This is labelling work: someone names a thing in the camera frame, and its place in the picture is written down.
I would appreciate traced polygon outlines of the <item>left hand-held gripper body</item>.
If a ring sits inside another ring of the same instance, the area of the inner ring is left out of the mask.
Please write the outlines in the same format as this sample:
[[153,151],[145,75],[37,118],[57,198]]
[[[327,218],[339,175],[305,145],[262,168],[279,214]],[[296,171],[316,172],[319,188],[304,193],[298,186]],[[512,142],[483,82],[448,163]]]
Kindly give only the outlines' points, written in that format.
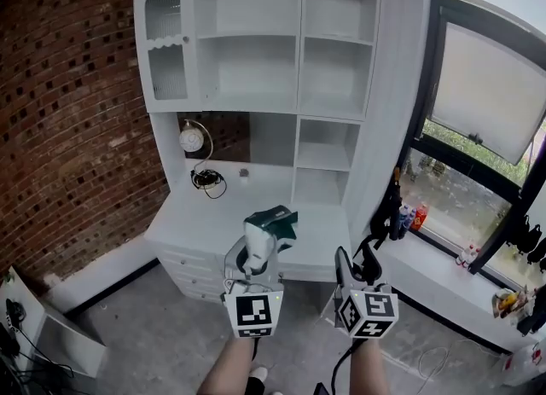
[[284,286],[278,273],[224,274],[221,300],[236,338],[261,338],[276,331]]

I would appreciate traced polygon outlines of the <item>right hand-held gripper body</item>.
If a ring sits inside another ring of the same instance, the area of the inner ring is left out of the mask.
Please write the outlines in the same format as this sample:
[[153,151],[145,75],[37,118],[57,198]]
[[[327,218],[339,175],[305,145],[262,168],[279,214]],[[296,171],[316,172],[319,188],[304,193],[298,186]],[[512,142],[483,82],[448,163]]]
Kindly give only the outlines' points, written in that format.
[[386,283],[334,290],[334,326],[351,338],[382,338],[398,319],[398,296]]

